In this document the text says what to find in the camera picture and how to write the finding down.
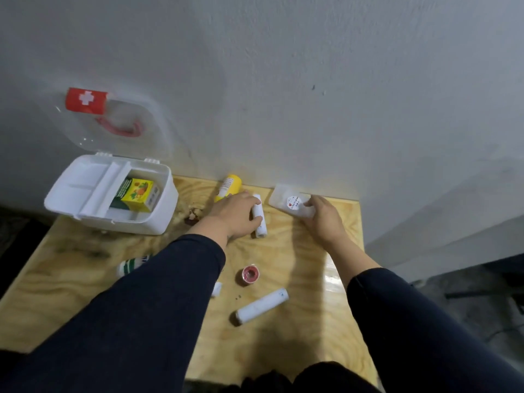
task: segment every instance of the yellow and green box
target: yellow and green box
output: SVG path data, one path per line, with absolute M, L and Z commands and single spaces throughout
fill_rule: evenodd
M 146 179 L 126 178 L 111 207 L 137 212 L 151 212 L 160 196 L 159 187 Z

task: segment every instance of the white bottle with green stripe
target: white bottle with green stripe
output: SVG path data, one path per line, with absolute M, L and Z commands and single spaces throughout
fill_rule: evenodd
M 138 269 L 140 266 L 146 263 L 150 257 L 151 255 L 145 255 L 140 258 L 124 260 L 116 268 L 116 274 L 118 275 L 118 277 L 127 276 L 129 273 L 131 273 L 135 269 Z

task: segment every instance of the white plastic box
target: white plastic box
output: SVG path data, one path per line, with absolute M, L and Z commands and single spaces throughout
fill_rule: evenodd
M 172 142 L 161 114 L 143 100 L 108 96 L 102 114 L 104 124 L 100 124 L 100 114 L 67 110 L 65 98 L 65 93 L 50 97 L 54 110 L 48 109 L 48 114 L 76 145 L 96 154 L 75 159 L 49 191 L 44 206 L 102 230 L 162 234 L 173 216 L 178 191 L 171 169 L 151 158 L 169 158 L 171 154 Z M 107 151 L 128 157 L 115 157 Z M 129 158 L 144 156 L 143 160 Z M 148 179 L 158 185 L 161 194 L 152 212 L 109 206 L 126 177 Z

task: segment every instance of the red handle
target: red handle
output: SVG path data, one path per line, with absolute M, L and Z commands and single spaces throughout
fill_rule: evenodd
M 119 136 L 125 136 L 128 138 L 136 138 L 142 135 L 142 125 L 140 121 L 136 120 L 133 123 L 133 131 L 127 131 L 118 127 L 115 127 L 113 124 L 109 122 L 109 120 L 105 117 L 97 117 L 95 118 L 96 122 L 99 123 L 102 127 L 104 127 L 107 131 L 111 132 L 114 135 Z

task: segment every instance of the wood grain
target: wood grain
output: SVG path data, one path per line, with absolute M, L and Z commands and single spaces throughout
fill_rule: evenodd
M 205 214 L 219 186 L 215 181 L 174 177 L 180 197 L 161 236 L 102 233 L 59 217 L 0 301 L 0 349 L 29 352 L 116 280 L 117 265 L 155 254 L 183 234 L 191 209 Z M 210 300 L 187 378 L 240 383 L 272 369 L 291 379 L 318 361 L 337 361 L 376 384 L 376 370 L 353 319 L 344 287 L 329 257 L 291 216 L 267 205 L 263 239 L 230 243 L 220 275 L 219 297 Z M 363 247 L 358 202 L 331 199 L 352 239 Z M 256 264 L 257 283 L 235 282 L 239 270 Z M 242 326 L 231 315 L 254 300 L 285 287 L 290 300 Z

